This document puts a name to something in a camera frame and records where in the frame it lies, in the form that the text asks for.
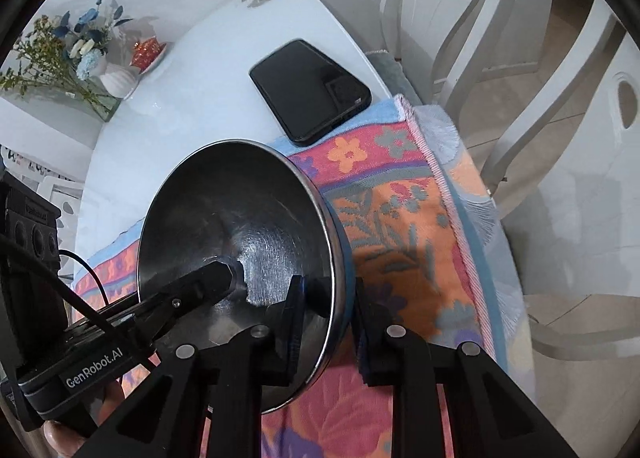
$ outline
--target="metal screw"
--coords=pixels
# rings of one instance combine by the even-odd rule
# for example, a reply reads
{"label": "metal screw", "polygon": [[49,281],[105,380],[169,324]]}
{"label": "metal screw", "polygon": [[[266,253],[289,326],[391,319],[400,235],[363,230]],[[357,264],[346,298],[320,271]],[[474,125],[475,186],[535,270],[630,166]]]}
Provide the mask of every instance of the metal screw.
{"label": "metal screw", "polygon": [[175,356],[179,359],[191,359],[195,352],[196,348],[190,344],[183,344],[182,346],[178,346],[178,349],[175,350]]}
{"label": "metal screw", "polygon": [[406,330],[399,324],[392,324],[391,326],[388,326],[386,328],[386,333],[389,335],[389,337],[399,339],[400,337],[404,337],[406,335]]}
{"label": "metal screw", "polygon": [[463,343],[462,352],[466,356],[476,357],[476,356],[480,355],[480,346],[478,346],[476,343],[468,341],[466,343]]}
{"label": "metal screw", "polygon": [[265,326],[264,324],[258,324],[257,326],[251,328],[251,336],[254,339],[262,339],[267,335],[269,335],[269,327]]}

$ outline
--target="white table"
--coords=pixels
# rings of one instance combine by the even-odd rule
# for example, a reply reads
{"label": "white table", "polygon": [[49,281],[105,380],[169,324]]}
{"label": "white table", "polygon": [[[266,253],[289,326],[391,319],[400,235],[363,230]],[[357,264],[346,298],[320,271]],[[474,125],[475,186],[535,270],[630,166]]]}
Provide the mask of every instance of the white table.
{"label": "white table", "polygon": [[369,86],[373,102],[391,96],[319,0],[253,1],[232,0],[192,28],[102,128],[82,194],[80,256],[142,219],[165,178],[200,147],[228,138],[268,143],[284,134],[249,78],[283,44],[302,38]]}

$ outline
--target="red ornament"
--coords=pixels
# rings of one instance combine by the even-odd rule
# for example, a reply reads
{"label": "red ornament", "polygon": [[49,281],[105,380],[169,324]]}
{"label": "red ornament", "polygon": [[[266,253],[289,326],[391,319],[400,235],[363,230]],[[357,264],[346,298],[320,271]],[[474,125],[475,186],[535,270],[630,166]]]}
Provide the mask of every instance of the red ornament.
{"label": "red ornament", "polygon": [[136,43],[133,48],[131,66],[135,66],[140,69],[140,72],[144,72],[158,58],[165,47],[166,43],[160,44],[155,37],[151,37],[143,43]]}

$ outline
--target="white shell vase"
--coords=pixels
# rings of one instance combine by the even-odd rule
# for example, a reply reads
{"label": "white shell vase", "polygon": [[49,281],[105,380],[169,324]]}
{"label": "white shell vase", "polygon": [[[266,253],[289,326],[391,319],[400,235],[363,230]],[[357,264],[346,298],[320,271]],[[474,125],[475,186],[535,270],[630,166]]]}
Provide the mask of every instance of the white shell vase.
{"label": "white shell vase", "polygon": [[92,75],[100,78],[104,89],[116,98],[129,98],[138,87],[138,78],[135,75],[122,66],[107,62],[104,57]]}

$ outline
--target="pink stripe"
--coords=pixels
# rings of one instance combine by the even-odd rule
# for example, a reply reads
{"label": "pink stripe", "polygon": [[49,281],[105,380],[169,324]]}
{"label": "pink stripe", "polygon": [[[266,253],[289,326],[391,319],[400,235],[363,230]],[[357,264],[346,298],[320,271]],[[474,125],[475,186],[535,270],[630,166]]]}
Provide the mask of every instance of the pink stripe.
{"label": "pink stripe", "polygon": [[442,201],[444,202],[447,214],[449,215],[449,221],[453,228],[454,235],[456,236],[456,241],[458,242],[458,246],[460,247],[462,261],[465,265],[466,273],[469,276],[471,292],[474,295],[474,304],[476,305],[476,312],[478,313],[478,321],[480,323],[482,346],[484,346],[484,351],[491,355],[495,360],[494,337],[492,335],[489,312],[486,308],[486,303],[484,302],[482,285],[480,284],[480,278],[478,277],[478,271],[476,270],[476,263],[471,256],[471,249],[469,248],[468,242],[466,241],[465,232],[462,228],[462,222],[460,221],[460,217],[458,216],[458,210],[456,209],[456,204],[453,201],[453,196],[451,195],[449,185],[447,184],[444,174],[442,173],[442,169],[440,168],[438,160],[436,159],[431,149],[429,149],[426,140],[422,136],[420,127],[418,126],[417,120],[415,118],[414,108],[405,100],[404,96],[402,95],[396,96],[394,100],[396,102],[396,107],[404,112],[404,117],[409,126],[409,130],[414,136],[414,139],[418,144],[418,148],[420,148],[420,151],[426,158],[427,163],[429,164],[431,171],[433,172],[436,183],[438,184],[438,188],[440,189]]}

